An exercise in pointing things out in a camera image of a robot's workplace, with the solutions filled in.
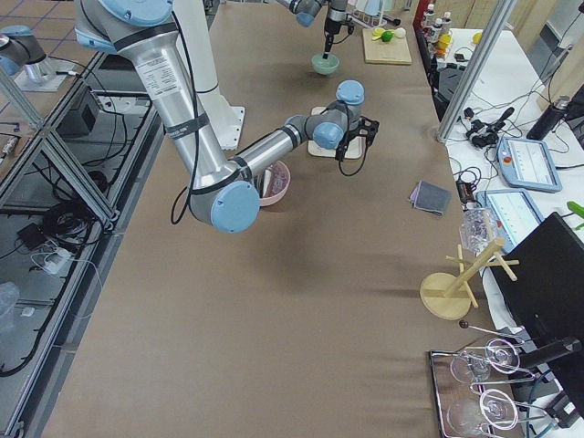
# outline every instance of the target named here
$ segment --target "lime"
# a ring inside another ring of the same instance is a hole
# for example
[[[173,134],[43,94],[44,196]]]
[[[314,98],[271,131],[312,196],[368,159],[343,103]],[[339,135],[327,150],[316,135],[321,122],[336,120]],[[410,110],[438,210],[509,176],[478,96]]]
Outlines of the lime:
[[[391,32],[390,30],[386,30],[381,34],[381,41],[383,41],[384,43],[389,43],[392,38],[393,32]]]

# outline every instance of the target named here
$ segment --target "green bowl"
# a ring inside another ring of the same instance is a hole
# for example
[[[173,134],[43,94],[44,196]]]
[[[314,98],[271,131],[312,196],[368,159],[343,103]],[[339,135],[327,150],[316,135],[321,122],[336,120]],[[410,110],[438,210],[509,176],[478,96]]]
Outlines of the green bowl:
[[[320,75],[326,76],[334,73],[339,68],[339,64],[339,59],[331,53],[328,54],[327,59],[323,58],[321,53],[312,57],[312,67]]]

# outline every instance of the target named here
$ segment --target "robotic arm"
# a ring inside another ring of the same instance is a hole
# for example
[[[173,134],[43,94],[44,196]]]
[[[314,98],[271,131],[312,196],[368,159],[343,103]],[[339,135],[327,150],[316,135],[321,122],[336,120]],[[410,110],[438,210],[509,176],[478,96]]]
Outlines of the robotic arm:
[[[221,231],[238,233],[253,223],[259,193],[252,178],[301,142],[314,139],[337,148],[358,135],[367,136],[368,144],[375,137],[377,122],[360,115],[363,87],[346,81],[339,86],[338,100],[322,114],[292,117],[227,160],[176,49],[179,27],[171,17],[172,2],[76,0],[76,7],[78,42],[132,62],[191,173],[191,213]]]
[[[340,33],[343,26],[347,27],[347,33],[351,35],[355,25],[347,14],[347,0],[277,0],[294,15],[300,25],[308,27],[312,25],[320,8],[327,3],[328,12],[325,21],[325,50],[323,59],[329,58],[330,50],[335,42],[335,36]]]
[[[13,76],[22,66],[30,80],[38,85],[55,77],[55,70],[45,50],[28,27],[8,26],[0,29],[0,67]]]

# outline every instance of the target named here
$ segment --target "wooden cutting board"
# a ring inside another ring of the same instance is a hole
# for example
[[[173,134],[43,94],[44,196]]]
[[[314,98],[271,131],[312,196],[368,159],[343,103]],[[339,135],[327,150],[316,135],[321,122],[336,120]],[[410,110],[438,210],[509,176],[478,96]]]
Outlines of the wooden cutting board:
[[[363,29],[363,48],[365,51],[365,62],[368,64],[394,64],[409,66],[412,63],[412,56],[408,48],[406,38],[396,38],[389,43],[384,43],[380,39],[371,40],[373,29]]]

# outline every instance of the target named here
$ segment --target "monitor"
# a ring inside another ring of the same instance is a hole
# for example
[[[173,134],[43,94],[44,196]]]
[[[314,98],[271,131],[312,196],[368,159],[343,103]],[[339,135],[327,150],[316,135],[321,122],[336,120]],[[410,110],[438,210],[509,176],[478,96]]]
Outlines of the monitor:
[[[506,259],[517,281],[500,267],[493,275],[511,315],[541,349],[566,337],[584,342],[584,244],[553,213]],[[547,363],[580,416],[584,416],[584,350]]]

